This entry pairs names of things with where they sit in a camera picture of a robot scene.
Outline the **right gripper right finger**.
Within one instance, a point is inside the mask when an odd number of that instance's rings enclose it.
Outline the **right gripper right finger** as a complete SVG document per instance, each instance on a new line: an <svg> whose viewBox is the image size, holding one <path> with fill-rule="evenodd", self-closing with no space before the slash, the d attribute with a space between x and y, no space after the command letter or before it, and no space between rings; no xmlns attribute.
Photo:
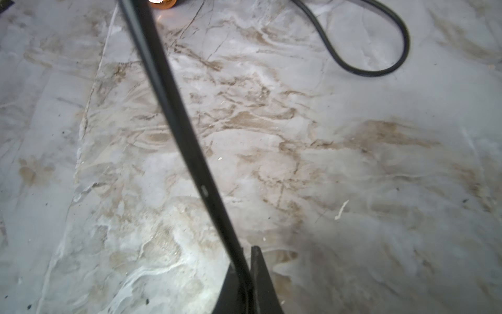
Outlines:
<svg viewBox="0 0 502 314"><path fill-rule="evenodd" d="M283 314L264 256L258 246L251 248L253 313Z"/></svg>

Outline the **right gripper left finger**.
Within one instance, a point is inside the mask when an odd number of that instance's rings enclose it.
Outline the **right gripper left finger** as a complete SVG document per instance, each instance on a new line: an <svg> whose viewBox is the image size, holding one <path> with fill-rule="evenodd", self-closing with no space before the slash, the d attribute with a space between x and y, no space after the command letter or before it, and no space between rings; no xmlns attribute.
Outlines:
<svg viewBox="0 0 502 314"><path fill-rule="evenodd" d="M212 314L246 313L247 304L234 267L230 264Z"/></svg>

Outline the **green hair dryer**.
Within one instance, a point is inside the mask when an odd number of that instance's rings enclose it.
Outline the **green hair dryer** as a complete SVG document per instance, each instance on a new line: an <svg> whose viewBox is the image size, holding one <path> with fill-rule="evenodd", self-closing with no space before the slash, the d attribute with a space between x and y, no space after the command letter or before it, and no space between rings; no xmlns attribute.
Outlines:
<svg viewBox="0 0 502 314"><path fill-rule="evenodd" d="M176 0L149 0L149 4L154 9L167 10L175 6Z"/></svg>

